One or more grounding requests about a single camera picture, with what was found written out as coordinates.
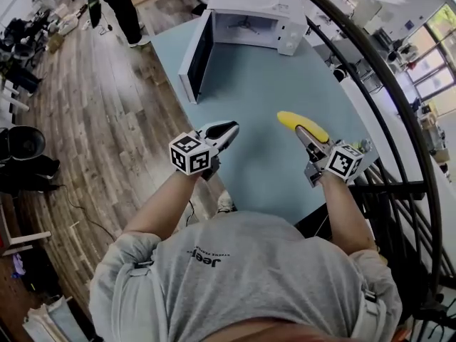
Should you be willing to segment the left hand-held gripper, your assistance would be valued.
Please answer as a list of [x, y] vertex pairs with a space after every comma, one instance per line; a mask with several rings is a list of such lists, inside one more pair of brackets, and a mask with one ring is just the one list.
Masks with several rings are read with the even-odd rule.
[[201, 175], [208, 181], [219, 169], [219, 153], [226, 150], [239, 133], [236, 121], [208, 124], [207, 128], [178, 135], [169, 144], [170, 162], [185, 175]]

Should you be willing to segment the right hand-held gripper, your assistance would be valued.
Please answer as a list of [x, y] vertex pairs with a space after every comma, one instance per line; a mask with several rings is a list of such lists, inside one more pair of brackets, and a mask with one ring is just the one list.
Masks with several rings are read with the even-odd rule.
[[317, 185], [323, 173], [332, 173], [344, 182], [352, 180], [363, 158], [373, 149], [369, 139], [346, 143], [343, 140], [321, 143], [304, 127], [297, 125], [295, 133], [306, 148], [309, 162], [304, 174], [312, 187]]

